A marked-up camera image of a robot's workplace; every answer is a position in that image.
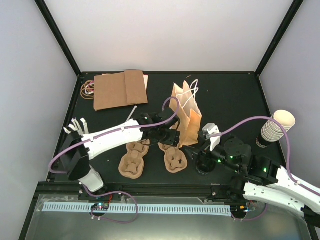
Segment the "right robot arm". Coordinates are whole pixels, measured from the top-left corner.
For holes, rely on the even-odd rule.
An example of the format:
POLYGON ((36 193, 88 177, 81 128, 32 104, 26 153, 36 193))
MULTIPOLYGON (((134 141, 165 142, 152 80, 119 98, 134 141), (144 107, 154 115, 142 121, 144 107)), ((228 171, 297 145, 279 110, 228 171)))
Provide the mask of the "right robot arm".
POLYGON ((230 136, 213 149, 207 140, 197 147, 184 146, 200 175, 207 175, 217 166, 232 173, 230 182, 218 183, 212 190, 213 201, 234 203, 262 202, 286 209, 314 227, 320 226, 320 197, 316 187, 300 187, 287 169, 272 159, 254 155, 250 145, 230 136))

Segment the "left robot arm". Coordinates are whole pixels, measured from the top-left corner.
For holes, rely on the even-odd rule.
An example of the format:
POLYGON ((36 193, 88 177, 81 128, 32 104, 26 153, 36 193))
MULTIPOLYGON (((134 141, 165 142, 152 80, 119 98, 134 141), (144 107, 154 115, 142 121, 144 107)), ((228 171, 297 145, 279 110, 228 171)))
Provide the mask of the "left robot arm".
POLYGON ((177 147, 180 132, 174 125, 180 118, 171 108, 159 113, 141 113, 128 121, 95 133, 71 132, 62 146, 60 161, 69 181, 84 184, 97 200, 108 192, 103 177, 94 169, 90 161, 99 155, 120 146, 126 146, 127 153, 120 160, 118 171, 129 179, 139 178, 144 169, 144 156, 152 144, 177 147))

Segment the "yellow paper takeout bag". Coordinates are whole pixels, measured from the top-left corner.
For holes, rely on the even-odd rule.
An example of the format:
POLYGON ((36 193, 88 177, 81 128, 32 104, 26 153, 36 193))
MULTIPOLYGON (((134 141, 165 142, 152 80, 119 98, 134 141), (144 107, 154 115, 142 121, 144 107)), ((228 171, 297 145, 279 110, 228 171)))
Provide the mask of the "yellow paper takeout bag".
POLYGON ((191 84, 184 81, 182 87, 177 84, 173 85, 171 96, 176 97, 179 102, 171 99, 169 107, 173 111, 177 111, 177 116, 180 119, 180 125, 177 126, 177 130, 180 132, 180 148, 198 143, 198 131, 202 120, 202 113, 196 101, 198 90, 197 79, 191 84))

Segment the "single cardboard cup carrier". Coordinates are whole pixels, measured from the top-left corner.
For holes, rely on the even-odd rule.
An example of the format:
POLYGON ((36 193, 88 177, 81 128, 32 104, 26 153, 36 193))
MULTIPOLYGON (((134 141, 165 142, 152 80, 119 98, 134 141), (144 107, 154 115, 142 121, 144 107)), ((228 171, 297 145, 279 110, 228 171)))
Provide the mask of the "single cardboard cup carrier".
POLYGON ((159 143, 158 146, 164 152, 164 164, 169 173, 175 174, 187 168, 188 160, 178 147, 162 143, 159 143))

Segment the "cardboard cup carrier stack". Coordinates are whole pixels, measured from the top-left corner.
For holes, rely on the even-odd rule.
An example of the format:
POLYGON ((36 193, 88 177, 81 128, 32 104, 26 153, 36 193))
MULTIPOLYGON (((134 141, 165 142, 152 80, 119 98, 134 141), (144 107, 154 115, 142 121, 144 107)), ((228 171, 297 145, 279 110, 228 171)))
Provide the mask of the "cardboard cup carrier stack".
POLYGON ((143 174, 144 156, 149 152, 150 140, 130 142, 126 144, 127 153, 121 158, 118 171, 129 179, 138 179, 143 174))

